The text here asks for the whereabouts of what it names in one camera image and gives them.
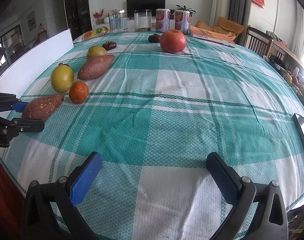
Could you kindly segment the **purple sweet potato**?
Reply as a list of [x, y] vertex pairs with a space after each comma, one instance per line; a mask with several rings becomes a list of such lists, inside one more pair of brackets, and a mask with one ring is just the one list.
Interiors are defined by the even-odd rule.
[[78, 71], [77, 78], [80, 80], [92, 80], [102, 76], [114, 59], [114, 55], [89, 58]]
[[32, 100], [22, 113], [22, 119], [46, 121], [63, 103], [64, 96], [55, 94]]

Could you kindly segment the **yellow-green round fruit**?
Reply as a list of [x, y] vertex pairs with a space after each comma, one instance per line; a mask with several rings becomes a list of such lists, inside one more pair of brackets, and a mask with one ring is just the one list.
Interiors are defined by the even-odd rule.
[[86, 60], [90, 59], [91, 57], [104, 56], [104, 55], [107, 55], [107, 51], [104, 47], [92, 46], [87, 51]]
[[68, 64], [59, 63], [52, 71], [50, 83], [52, 88], [59, 93], [67, 92], [74, 82], [74, 73]]

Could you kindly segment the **small orange tangerine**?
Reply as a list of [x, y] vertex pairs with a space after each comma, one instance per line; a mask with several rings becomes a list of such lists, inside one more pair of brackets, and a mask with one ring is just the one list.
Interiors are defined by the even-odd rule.
[[69, 89], [69, 99], [75, 103], [83, 103], [89, 94], [88, 86], [84, 82], [76, 82]]

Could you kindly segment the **dark water chestnut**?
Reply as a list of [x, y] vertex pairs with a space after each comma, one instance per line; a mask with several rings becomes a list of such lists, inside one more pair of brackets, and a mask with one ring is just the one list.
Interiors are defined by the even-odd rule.
[[112, 41], [107, 41], [105, 42], [102, 47], [106, 50], [106, 51], [109, 51], [109, 50], [113, 50], [117, 47], [117, 44], [115, 42], [112, 42]]
[[159, 34], [152, 34], [148, 37], [148, 41], [150, 43], [159, 43], [161, 39], [161, 35]]

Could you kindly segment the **large red apple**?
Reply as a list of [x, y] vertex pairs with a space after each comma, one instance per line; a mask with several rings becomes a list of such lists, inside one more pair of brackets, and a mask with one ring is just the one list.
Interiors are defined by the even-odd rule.
[[186, 47], [186, 37], [179, 30], [167, 30], [161, 35], [160, 46], [167, 53], [179, 53]]

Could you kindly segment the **white cardboard box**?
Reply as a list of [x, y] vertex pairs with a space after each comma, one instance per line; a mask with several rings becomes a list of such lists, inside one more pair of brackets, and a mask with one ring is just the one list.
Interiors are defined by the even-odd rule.
[[0, 93], [20, 98], [28, 87], [54, 62], [74, 48], [67, 29], [29, 50], [0, 76]]

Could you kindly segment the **fruit print packet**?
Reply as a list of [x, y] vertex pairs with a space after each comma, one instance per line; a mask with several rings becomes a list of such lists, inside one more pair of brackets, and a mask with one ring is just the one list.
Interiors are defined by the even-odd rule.
[[92, 38], [102, 37], [108, 33], [109, 29], [107, 27], [97, 28], [91, 31], [87, 31], [81, 35], [81, 41], [90, 40]]

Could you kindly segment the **green white plaid tablecloth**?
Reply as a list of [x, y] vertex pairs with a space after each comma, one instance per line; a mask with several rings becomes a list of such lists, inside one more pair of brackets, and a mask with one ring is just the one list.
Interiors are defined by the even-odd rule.
[[279, 182], [284, 204], [304, 196], [304, 151], [292, 116], [304, 107], [261, 57], [187, 38], [179, 54], [147, 33], [106, 35], [56, 58], [78, 72], [87, 50], [117, 46], [107, 72], [68, 98], [40, 133], [0, 150], [21, 191], [69, 175], [99, 152], [103, 167], [77, 207], [99, 239], [209, 239], [230, 211], [206, 157], [217, 152], [255, 183]]

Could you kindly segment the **red flower vase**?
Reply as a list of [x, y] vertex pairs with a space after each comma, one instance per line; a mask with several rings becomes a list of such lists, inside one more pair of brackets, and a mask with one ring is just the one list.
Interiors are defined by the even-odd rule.
[[96, 20], [97, 25], [104, 23], [103, 16], [104, 16], [104, 9], [101, 9], [99, 12], [95, 11], [93, 13], [93, 17]]

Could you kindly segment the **glass jar with lid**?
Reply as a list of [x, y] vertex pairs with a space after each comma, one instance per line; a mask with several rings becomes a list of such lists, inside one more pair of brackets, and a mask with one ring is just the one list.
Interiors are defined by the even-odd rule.
[[111, 33], [120, 33], [127, 31], [127, 11], [112, 10], [108, 13], [109, 30]]

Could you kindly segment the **dark wooden chair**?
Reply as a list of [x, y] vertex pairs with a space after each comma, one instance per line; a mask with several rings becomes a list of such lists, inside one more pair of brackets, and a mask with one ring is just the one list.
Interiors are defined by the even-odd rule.
[[272, 45], [273, 39], [268, 34], [251, 26], [246, 28], [246, 35], [243, 44], [245, 48], [248, 48], [261, 57], [268, 57]]

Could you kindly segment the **left red labelled can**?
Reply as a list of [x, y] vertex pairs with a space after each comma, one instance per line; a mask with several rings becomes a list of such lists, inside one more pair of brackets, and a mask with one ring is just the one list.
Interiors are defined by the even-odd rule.
[[156, 9], [156, 31], [164, 33], [170, 29], [170, 10]]

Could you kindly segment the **red labelled can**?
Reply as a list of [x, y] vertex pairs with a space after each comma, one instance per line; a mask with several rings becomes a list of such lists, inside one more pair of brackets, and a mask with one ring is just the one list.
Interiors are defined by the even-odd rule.
[[189, 16], [190, 12], [187, 10], [175, 11], [175, 30], [187, 34], [189, 31]]
[[156, 31], [164, 33], [170, 29], [170, 10], [156, 9]]

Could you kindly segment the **orange book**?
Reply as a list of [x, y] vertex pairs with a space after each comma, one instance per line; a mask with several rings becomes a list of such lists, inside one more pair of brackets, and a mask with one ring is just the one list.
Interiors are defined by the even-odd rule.
[[221, 44], [221, 45], [229, 46], [229, 47], [233, 47], [233, 48], [236, 47], [236, 44], [234, 43], [234, 41], [232, 41], [225, 34], [215, 33], [215, 32], [209, 31], [209, 30], [197, 28], [195, 26], [189, 27], [189, 34], [191, 37], [197, 38], [199, 40], [214, 42], [217, 44]]

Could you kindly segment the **green potted plant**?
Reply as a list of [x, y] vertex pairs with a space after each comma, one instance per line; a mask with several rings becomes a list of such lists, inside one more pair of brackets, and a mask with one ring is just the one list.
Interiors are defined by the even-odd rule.
[[192, 17], [194, 14], [196, 14], [196, 11], [193, 8], [188, 8], [185, 5], [181, 6], [176, 4], [175, 5], [177, 7], [177, 10], [182, 10], [182, 11], [189, 11], [190, 12], [190, 16]]

